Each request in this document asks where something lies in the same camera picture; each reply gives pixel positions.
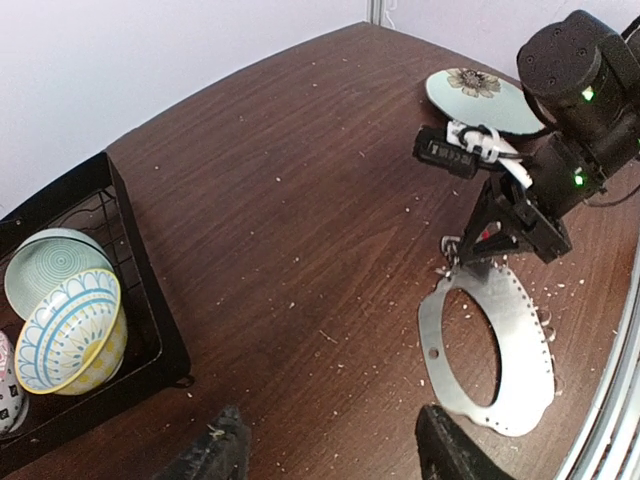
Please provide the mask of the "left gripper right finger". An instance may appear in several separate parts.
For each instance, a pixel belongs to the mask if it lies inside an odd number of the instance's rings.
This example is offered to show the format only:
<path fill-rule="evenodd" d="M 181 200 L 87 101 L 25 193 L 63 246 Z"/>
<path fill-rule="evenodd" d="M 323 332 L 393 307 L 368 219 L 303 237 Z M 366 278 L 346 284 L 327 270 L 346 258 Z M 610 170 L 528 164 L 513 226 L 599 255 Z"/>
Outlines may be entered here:
<path fill-rule="evenodd" d="M 513 480 L 439 405 L 421 408 L 415 436 L 423 479 Z"/>

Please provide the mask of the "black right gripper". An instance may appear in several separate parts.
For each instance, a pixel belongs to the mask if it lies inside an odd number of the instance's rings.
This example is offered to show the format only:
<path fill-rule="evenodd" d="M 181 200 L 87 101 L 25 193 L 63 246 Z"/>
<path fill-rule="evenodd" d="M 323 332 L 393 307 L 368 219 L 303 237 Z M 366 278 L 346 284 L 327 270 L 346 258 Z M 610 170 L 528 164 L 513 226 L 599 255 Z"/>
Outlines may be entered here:
<path fill-rule="evenodd" d="M 461 262 L 531 251 L 549 263 L 571 250 L 562 218 L 601 192 L 605 177 L 579 142 L 553 134 L 534 152 L 524 189 L 508 173 L 483 184 L 459 244 Z M 489 237 L 482 240 L 488 229 Z"/>

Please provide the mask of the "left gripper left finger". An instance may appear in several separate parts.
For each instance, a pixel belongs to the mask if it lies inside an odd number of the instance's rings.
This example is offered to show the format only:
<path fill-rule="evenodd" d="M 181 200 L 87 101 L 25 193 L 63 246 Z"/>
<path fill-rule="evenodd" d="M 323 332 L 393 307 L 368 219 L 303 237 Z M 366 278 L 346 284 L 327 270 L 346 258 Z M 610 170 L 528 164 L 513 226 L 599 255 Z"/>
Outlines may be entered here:
<path fill-rule="evenodd" d="M 152 479 L 247 479 L 250 428 L 237 406 L 225 406 L 206 430 Z"/>

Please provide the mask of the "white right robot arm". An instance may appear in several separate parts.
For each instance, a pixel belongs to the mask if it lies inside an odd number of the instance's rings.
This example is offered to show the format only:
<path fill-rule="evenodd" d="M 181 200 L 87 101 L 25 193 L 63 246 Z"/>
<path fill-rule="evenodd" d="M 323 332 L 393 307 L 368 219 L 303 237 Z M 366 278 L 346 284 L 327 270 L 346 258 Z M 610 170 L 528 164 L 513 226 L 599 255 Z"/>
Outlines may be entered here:
<path fill-rule="evenodd" d="M 538 31 L 517 55 L 525 98 L 550 134 L 524 188 L 509 173 L 484 183 L 457 247 L 460 263 L 526 251 L 549 263 L 571 249 L 562 218 L 604 191 L 639 154 L 639 36 L 586 11 Z"/>

